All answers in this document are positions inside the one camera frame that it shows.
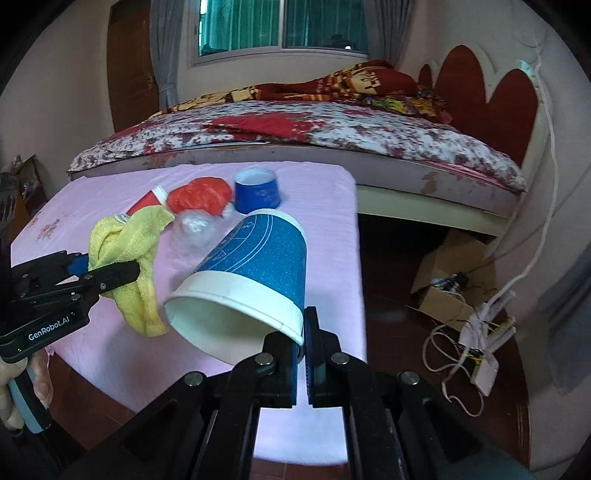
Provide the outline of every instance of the window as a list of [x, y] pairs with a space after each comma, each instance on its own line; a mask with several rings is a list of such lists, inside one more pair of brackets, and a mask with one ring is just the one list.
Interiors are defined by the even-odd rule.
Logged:
[[363, 0], [196, 0], [197, 58], [256, 49], [367, 52]]

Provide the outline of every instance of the screw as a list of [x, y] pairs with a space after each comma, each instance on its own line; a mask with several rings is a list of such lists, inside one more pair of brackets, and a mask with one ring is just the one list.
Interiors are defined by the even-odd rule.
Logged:
[[203, 381], [203, 375], [200, 374], [199, 372], [189, 372], [187, 375], [184, 376], [184, 382], [189, 387], [196, 387], [198, 385], [201, 385], [202, 381]]
[[332, 362], [336, 365], [346, 365], [349, 363], [349, 355], [343, 352], [336, 352], [330, 356]]
[[266, 352], [258, 353], [255, 357], [255, 362], [260, 366], [271, 365], [275, 361], [275, 358]]
[[407, 385], [416, 385], [420, 380], [420, 377], [411, 370], [406, 370], [400, 374], [401, 380]]

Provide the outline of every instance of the white cable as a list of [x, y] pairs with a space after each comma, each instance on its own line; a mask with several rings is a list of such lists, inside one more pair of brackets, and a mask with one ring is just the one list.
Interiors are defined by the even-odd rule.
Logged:
[[[486, 320], [486, 318], [488, 316], [490, 306], [493, 305], [494, 302], [496, 302], [499, 298], [501, 298], [515, 283], [517, 283], [517, 282], [519, 282], [519, 280], [522, 280], [523, 278], [525, 278], [530, 273], [530, 271], [534, 268], [534, 266], [536, 265], [538, 259], [540, 258], [540, 255], [542, 253], [544, 245], [546, 243], [548, 228], [550, 227], [550, 222], [552, 221], [552, 217], [554, 216], [554, 210], [556, 209], [556, 201], [558, 199], [558, 184], [559, 184], [560, 172], [558, 170], [558, 160], [556, 158], [556, 136], [554, 133], [554, 124], [552, 123], [552, 117], [550, 115], [550, 108], [548, 107], [548, 97], [546, 95], [544, 85], [542, 84], [542, 81], [540, 79], [540, 67], [542, 65], [542, 57], [540, 55], [540, 44], [539, 44], [537, 38], [535, 37], [535, 33], [534, 33], [534, 38], [535, 38], [535, 50], [536, 50], [536, 53], [538, 56], [538, 63], [534, 69], [535, 78], [538, 80], [538, 85], [540, 87], [540, 93], [542, 96], [542, 103], [544, 104], [544, 112], [545, 112], [546, 118], [548, 120], [548, 128], [550, 131], [550, 154], [552, 156], [552, 164], [554, 166], [554, 187], [552, 189], [552, 201], [550, 202], [550, 208], [548, 210], [548, 215], [546, 216], [546, 220], [544, 221], [544, 226], [542, 228], [542, 233], [540, 236], [540, 243], [538, 244], [538, 248], [536, 249], [534, 256], [532, 257], [530, 262], [526, 265], [526, 267], [523, 269], [523, 271], [519, 275], [516, 275], [511, 280], [509, 280], [505, 284], [504, 287], [502, 287], [495, 295], [492, 296], [492, 298], [488, 302], [486, 302], [484, 304], [484, 308], [483, 308], [482, 312], [480, 314], [477, 313], [479, 315], [479, 317], [484, 320]], [[434, 334], [432, 332], [431, 335], [427, 338], [427, 340], [425, 340], [425, 344], [423, 345], [423, 362], [425, 363], [425, 366], [428, 369], [430, 369], [430, 368], [428, 367], [428, 365], [426, 363], [425, 351], [427, 348], [427, 342], [433, 338], [433, 335]], [[470, 415], [472, 417], [474, 417], [474, 416], [477, 417], [478, 415], [480, 415], [482, 413], [482, 410], [484, 409], [484, 399], [483, 399], [480, 391], [478, 391], [478, 394], [480, 395], [481, 408], [480, 408], [478, 414], [473, 415], [466, 410], [466, 407], [462, 404], [462, 402], [459, 400], [459, 398], [454, 397], [454, 396], [448, 397], [447, 396], [447, 388], [446, 388], [447, 382], [455, 375], [455, 373], [459, 369], [463, 369], [467, 373], [467, 370], [463, 366], [463, 364], [466, 361], [469, 351], [470, 351], [470, 347], [466, 346], [462, 352], [462, 355], [460, 356], [460, 358], [458, 359], [456, 364], [446, 365], [445, 367], [442, 368], [442, 369], [445, 369], [445, 368], [448, 368], [453, 365], [453, 368], [449, 372], [449, 375], [446, 377], [445, 380], [443, 380], [441, 382], [441, 390], [443, 391], [443, 395], [448, 400], [451, 401], [451, 399], [454, 398], [455, 400], [458, 401], [460, 406], [464, 409], [464, 411], [468, 415]]]
[[[463, 366], [463, 361], [460, 363], [460, 360], [462, 359], [462, 357], [460, 357], [459, 359], [458, 358], [453, 358], [447, 352], [443, 351], [442, 348], [439, 347], [438, 344], [436, 344], [436, 342], [435, 342], [435, 337], [437, 335], [444, 336], [445, 338], [447, 338], [452, 343], [452, 345], [456, 349], [456, 352], [459, 353], [459, 348], [457, 347], [457, 343], [448, 334], [439, 331], [439, 330], [442, 330], [442, 328], [446, 327], [448, 323], [453, 322], [454, 320], [455, 319], [449, 320], [448, 322], [442, 323], [441, 325], [437, 325], [433, 330], [431, 330], [431, 333], [429, 334], [429, 336], [423, 342], [423, 348], [422, 348], [422, 352], [421, 352], [422, 353], [422, 356], [423, 356], [423, 364], [425, 365], [425, 368], [427, 368], [427, 370], [429, 370], [431, 372], [441, 372], [441, 371], [445, 370], [446, 368], [462, 369], [462, 370], [464, 370], [464, 372], [467, 375], [467, 377], [470, 378], [470, 373], [468, 372], [468, 370], [466, 369], [466, 367]], [[431, 342], [433, 344], [433, 346], [440, 353], [442, 353], [445, 357], [447, 357], [450, 360], [452, 360], [454, 363], [443, 365], [442, 367], [439, 367], [439, 368], [432, 368], [432, 367], [430, 367], [429, 364], [427, 363], [427, 345], [429, 344], [429, 342]], [[461, 406], [461, 408], [466, 412], [467, 415], [470, 415], [471, 417], [479, 417], [482, 414], [482, 412], [484, 411], [484, 396], [482, 395], [482, 393], [480, 393], [480, 391], [478, 389], [476, 390], [478, 392], [478, 396], [480, 398], [480, 409], [478, 410], [477, 413], [471, 413], [471, 412], [468, 411], [468, 409], [466, 408], [466, 406], [463, 404], [463, 402], [458, 397], [456, 397], [455, 395], [448, 395], [447, 394], [447, 382], [448, 382], [448, 380], [450, 378], [451, 378], [451, 376], [448, 375], [441, 382], [441, 391], [443, 393], [443, 396], [446, 398], [447, 401], [456, 400], [458, 402], [458, 404]]]
[[512, 278], [507, 282], [507, 284], [500, 289], [487, 303], [484, 308], [483, 317], [486, 317], [488, 314], [488, 310], [490, 305], [496, 302], [502, 295], [504, 295], [507, 290], [509, 290], [515, 283], [519, 280], [525, 278], [532, 268], [534, 268], [535, 264], [537, 263], [540, 255], [542, 253], [542, 249], [546, 243], [546, 236], [548, 234], [548, 228], [550, 227], [550, 222], [552, 221], [552, 217], [554, 215], [554, 210], [556, 208], [556, 201], [558, 198], [558, 182], [559, 182], [559, 171], [558, 171], [558, 160], [556, 159], [556, 136], [554, 134], [554, 124], [552, 123], [552, 117], [550, 116], [550, 108], [548, 107], [548, 97], [546, 95], [546, 91], [544, 89], [544, 85], [542, 85], [542, 81], [540, 79], [540, 67], [542, 65], [542, 58], [540, 56], [540, 45], [536, 39], [535, 45], [536, 52], [538, 54], [538, 64], [535, 66], [535, 77], [538, 79], [538, 84], [540, 86], [540, 93], [542, 96], [542, 102], [544, 104], [544, 112], [546, 114], [546, 118], [548, 119], [548, 128], [550, 130], [550, 154], [552, 156], [552, 163], [554, 165], [554, 188], [552, 189], [552, 201], [550, 203], [550, 208], [548, 210], [548, 215], [546, 216], [546, 220], [544, 222], [544, 226], [542, 228], [542, 234], [540, 236], [540, 244], [538, 245], [537, 250], [535, 251], [534, 256], [532, 257], [530, 263], [524, 268], [523, 272], [521, 272], [516, 277]]

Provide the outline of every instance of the finger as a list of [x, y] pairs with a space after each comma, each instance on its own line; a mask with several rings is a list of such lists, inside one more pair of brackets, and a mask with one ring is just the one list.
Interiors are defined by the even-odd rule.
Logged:
[[8, 364], [0, 359], [0, 385], [7, 385], [13, 378], [18, 377], [27, 367], [27, 359], [23, 358], [15, 364]]
[[31, 369], [35, 374], [33, 390], [44, 407], [49, 407], [53, 399], [53, 385], [47, 368], [48, 360], [49, 356], [44, 348], [36, 352], [31, 358]]
[[9, 430], [20, 430], [25, 425], [21, 414], [12, 404], [10, 393], [6, 386], [0, 387], [0, 419]]

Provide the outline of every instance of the gray curtain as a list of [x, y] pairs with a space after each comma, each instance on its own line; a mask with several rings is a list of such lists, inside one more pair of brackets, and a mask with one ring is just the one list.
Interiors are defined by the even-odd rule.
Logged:
[[563, 395], [591, 372], [591, 244], [538, 301], [548, 316], [547, 354], [554, 385]]
[[150, 56], [161, 109], [178, 103], [178, 51], [183, 9], [184, 0], [152, 0], [150, 8]]
[[365, 0], [369, 58], [396, 66], [413, 15], [415, 0]]

